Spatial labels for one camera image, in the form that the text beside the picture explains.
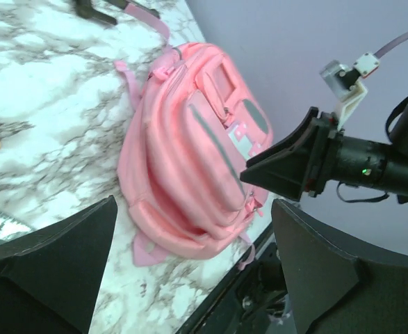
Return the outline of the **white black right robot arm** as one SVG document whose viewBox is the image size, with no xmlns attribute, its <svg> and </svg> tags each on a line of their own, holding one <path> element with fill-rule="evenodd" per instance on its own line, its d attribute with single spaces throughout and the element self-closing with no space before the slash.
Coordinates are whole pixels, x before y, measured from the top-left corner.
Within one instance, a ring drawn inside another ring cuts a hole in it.
<svg viewBox="0 0 408 334">
<path fill-rule="evenodd" d="M 394 194 L 408 202 L 408 96 L 389 115 L 389 143 L 345 136 L 331 113 L 311 107 L 298 128 L 284 140 L 249 159 L 241 181 L 290 200 L 303 193 L 320 195 L 328 181 Z"/>
</svg>

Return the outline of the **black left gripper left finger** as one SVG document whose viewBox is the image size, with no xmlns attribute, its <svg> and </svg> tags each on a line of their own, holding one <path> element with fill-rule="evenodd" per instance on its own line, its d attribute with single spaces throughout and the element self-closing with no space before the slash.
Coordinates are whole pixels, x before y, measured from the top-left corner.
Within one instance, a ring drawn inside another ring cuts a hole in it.
<svg viewBox="0 0 408 334">
<path fill-rule="evenodd" d="M 0 244 L 0 333 L 88 333 L 116 218 L 109 196 Z"/>
</svg>

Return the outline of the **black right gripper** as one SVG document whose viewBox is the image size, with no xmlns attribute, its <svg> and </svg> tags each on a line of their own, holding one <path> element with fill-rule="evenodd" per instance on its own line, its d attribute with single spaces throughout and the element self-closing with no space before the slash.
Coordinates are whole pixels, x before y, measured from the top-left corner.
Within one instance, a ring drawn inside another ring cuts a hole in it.
<svg viewBox="0 0 408 334">
<path fill-rule="evenodd" d="M 330 113 L 311 107 L 296 130 L 249 159 L 240 180 L 299 201 L 307 190 L 320 195 L 328 181 L 338 185 L 377 189 L 387 164 L 388 145 L 346 136 Z"/>
</svg>

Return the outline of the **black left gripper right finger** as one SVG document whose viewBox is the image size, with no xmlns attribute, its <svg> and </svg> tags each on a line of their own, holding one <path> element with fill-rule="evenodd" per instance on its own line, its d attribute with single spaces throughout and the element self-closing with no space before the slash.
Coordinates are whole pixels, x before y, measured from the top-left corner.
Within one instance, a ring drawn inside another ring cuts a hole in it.
<svg viewBox="0 0 408 334">
<path fill-rule="evenodd" d="M 408 255 L 285 200 L 274 200 L 271 214 L 298 333 L 408 333 Z"/>
</svg>

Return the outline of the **pink student backpack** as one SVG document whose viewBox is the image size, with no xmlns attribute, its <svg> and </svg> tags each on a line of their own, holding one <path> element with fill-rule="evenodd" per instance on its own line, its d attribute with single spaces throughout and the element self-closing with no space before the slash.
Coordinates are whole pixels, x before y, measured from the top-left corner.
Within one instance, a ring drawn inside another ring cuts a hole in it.
<svg viewBox="0 0 408 334">
<path fill-rule="evenodd" d="M 215 45 L 187 42 L 167 45 L 143 85 L 124 61 L 114 66 L 133 107 L 117 176 L 138 226 L 134 264 L 207 260 L 249 241 L 269 193 L 240 173 L 273 133 L 234 62 Z"/>
</svg>

